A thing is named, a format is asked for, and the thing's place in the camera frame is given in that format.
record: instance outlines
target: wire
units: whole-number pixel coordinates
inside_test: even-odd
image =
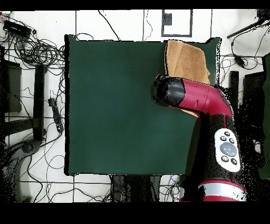
[[[94,40],[94,37],[88,33],[78,33],[76,36],[76,38],[78,39],[78,36],[81,35],[81,34],[84,34],[84,35],[87,35],[87,36],[90,36],[92,38],[92,40]]]
[[[106,20],[106,22],[107,22],[108,25],[110,26],[111,30],[112,30],[112,31],[114,32],[114,34],[116,35],[117,39],[118,39],[119,41],[121,41],[120,38],[117,36],[116,32],[113,30],[113,28],[112,28],[111,24],[109,23],[109,21],[106,19],[106,17],[105,17],[104,15],[102,15],[100,11],[99,11],[99,14]]]
[[[248,57],[240,57],[240,56],[238,56],[238,55],[236,55],[236,54],[234,53],[233,46],[234,46],[234,41],[235,41],[235,39],[236,39],[237,37],[239,37],[239,36],[245,34],[245,33],[248,33],[248,32],[253,31],[253,30],[257,29],[257,28],[260,28],[260,27],[263,27],[263,26],[267,26],[267,25],[270,25],[270,22],[268,22],[268,23],[266,23],[266,24],[264,24],[264,25],[256,26],[256,27],[252,28],[251,30],[245,31],[245,32],[240,33],[239,35],[235,36],[234,39],[233,39],[233,41],[232,41],[232,43],[231,43],[231,49],[232,49],[233,56],[235,56],[235,57],[237,57],[237,58],[239,58],[239,59],[246,59],[246,58],[248,58]],[[262,43],[262,40],[263,40],[264,36],[265,36],[266,33],[269,32],[269,31],[270,31],[270,27],[267,28],[267,30],[265,31],[264,35],[262,36],[261,41],[260,41],[259,46],[258,46],[258,49],[257,49],[257,51],[256,51],[256,53],[255,53],[255,55],[254,55],[254,57],[253,57],[254,61],[256,62],[256,65],[255,65],[253,68],[246,68],[246,66],[248,65],[248,61],[247,61],[247,64],[242,65],[242,68],[244,68],[244,69],[246,69],[246,70],[252,70],[252,69],[255,69],[255,68],[258,66],[258,64],[259,64],[259,65],[262,65],[262,64],[259,63],[258,60],[256,59],[256,55],[257,55],[257,53],[258,53],[258,51],[259,51],[259,48],[261,47],[261,43]]]
[[[148,22],[148,12],[149,12],[149,10],[147,10],[146,22],[148,23],[149,26],[151,26],[151,24]],[[151,32],[150,32],[150,35],[147,38],[151,37],[152,31],[153,31],[153,27],[151,26]]]
[[[32,155],[30,156],[30,162],[29,162],[29,165],[28,165],[28,167],[27,167],[27,173],[28,173],[28,175],[29,175],[33,180],[35,180],[36,182],[38,182],[38,183],[41,185],[41,189],[40,189],[39,193],[36,195],[36,197],[35,197],[35,199],[34,199],[34,202],[33,202],[33,203],[35,203],[35,201],[36,201],[38,195],[41,193],[41,191],[42,191],[42,189],[43,189],[43,184],[42,184],[40,181],[38,181],[36,178],[33,178],[33,177],[31,176],[31,174],[29,173],[29,167],[30,167],[30,165],[31,165],[31,162],[32,162]]]

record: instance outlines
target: black border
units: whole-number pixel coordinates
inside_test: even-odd
[[[165,14],[165,10],[162,10],[161,19]],[[164,34],[164,25],[161,22],[161,37],[163,38],[191,38],[192,37],[192,20],[193,20],[193,10],[190,10],[190,21],[189,21],[189,34],[180,35],[180,34]]]
[[[65,72],[64,72],[64,77],[65,77],[65,103],[68,105],[65,107],[65,114],[67,114],[67,118],[65,116],[65,165],[64,165],[64,174],[67,176],[69,175],[69,160],[70,160],[70,121],[69,121],[69,104],[70,104],[70,80],[69,80],[69,71],[70,71],[70,63],[69,63],[69,57],[70,57],[70,42],[69,42],[69,35],[64,36],[65,40]]]

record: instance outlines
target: white stripe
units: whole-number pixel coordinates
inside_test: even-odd
[[[205,187],[205,196],[222,196],[238,201],[246,201],[246,193],[242,189],[226,183],[206,183],[199,187]]]

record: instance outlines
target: black cable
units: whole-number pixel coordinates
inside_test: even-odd
[[[149,26],[151,26],[151,24],[148,22],[148,12],[149,12],[149,10],[147,10],[146,22],[148,23]],[[152,31],[153,31],[153,27],[151,26],[151,32],[150,32],[150,35],[147,38],[151,37]]]
[[[29,162],[29,165],[28,165],[28,167],[27,167],[27,173],[28,173],[28,175],[29,175],[33,180],[35,180],[36,182],[38,182],[38,183],[41,185],[41,189],[40,189],[39,193],[36,195],[36,197],[35,197],[35,199],[34,199],[34,202],[33,202],[33,203],[35,203],[35,201],[36,201],[38,195],[41,193],[41,191],[42,191],[42,189],[43,189],[43,184],[42,184],[40,181],[38,181],[36,178],[33,178],[33,177],[31,176],[31,174],[29,173],[29,167],[30,167],[30,165],[31,165],[31,162],[32,162],[32,155],[30,156],[30,162]]]
[[[265,34],[266,34],[267,32],[269,32],[270,27],[267,28],[267,30],[265,31],[264,35],[262,36],[261,41],[260,41],[260,43],[259,43],[259,47],[258,47],[258,49],[257,49],[257,51],[256,51],[256,53],[255,53],[255,55],[254,55],[254,57],[253,57],[254,61],[256,62],[256,65],[255,65],[253,68],[246,68],[246,66],[248,65],[248,62],[247,62],[247,64],[244,64],[244,62],[243,62],[243,59],[246,59],[246,58],[248,58],[248,57],[241,57],[241,56],[238,56],[238,55],[236,55],[236,54],[234,53],[233,46],[234,46],[234,41],[235,41],[235,39],[236,39],[237,37],[239,37],[239,36],[245,34],[245,33],[248,33],[248,32],[253,31],[253,30],[257,29],[257,28],[260,28],[260,27],[263,27],[263,26],[267,26],[267,25],[270,25],[270,22],[268,22],[268,23],[266,23],[266,24],[264,24],[264,25],[256,26],[256,27],[252,28],[251,30],[245,31],[245,32],[243,32],[243,33],[240,33],[239,35],[237,35],[237,36],[234,37],[234,39],[233,39],[233,41],[232,41],[232,43],[231,43],[232,53],[233,53],[233,56],[235,57],[236,63],[237,63],[239,66],[241,66],[242,68],[244,68],[244,69],[246,69],[246,70],[252,70],[252,69],[255,69],[255,68],[258,66],[258,64],[262,65],[262,64],[259,63],[258,60],[256,59],[256,55],[257,55],[257,53],[258,53],[258,51],[259,51],[259,48],[261,47],[262,40],[263,40]]]
[[[88,33],[78,33],[78,34],[77,34],[77,35],[75,35],[75,36],[78,38],[78,36],[79,36],[79,35],[81,35],[81,34],[84,34],[84,35],[90,36],[90,37],[92,38],[92,40],[94,40],[94,37],[93,37],[92,35],[88,34]]]
[[[114,34],[116,35],[117,39],[118,39],[119,41],[121,41],[120,38],[117,36],[116,32],[113,30],[113,28],[112,28],[111,24],[109,23],[109,21],[105,18],[105,16],[102,15],[100,11],[99,11],[99,14],[106,20],[106,22],[107,22],[108,25],[110,26],[111,30],[112,30],[112,31],[114,32]]]

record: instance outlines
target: floor tile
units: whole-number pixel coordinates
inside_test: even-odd
[[[75,184],[74,202],[102,201],[110,193],[110,184]]]
[[[79,174],[75,176],[75,182],[79,183],[111,183],[109,175]]]
[[[109,21],[121,40],[142,40],[143,10],[100,10],[100,13]],[[95,40],[118,40],[98,10],[77,11],[76,19],[77,34],[91,34]],[[91,40],[91,37],[80,35],[79,39]]]

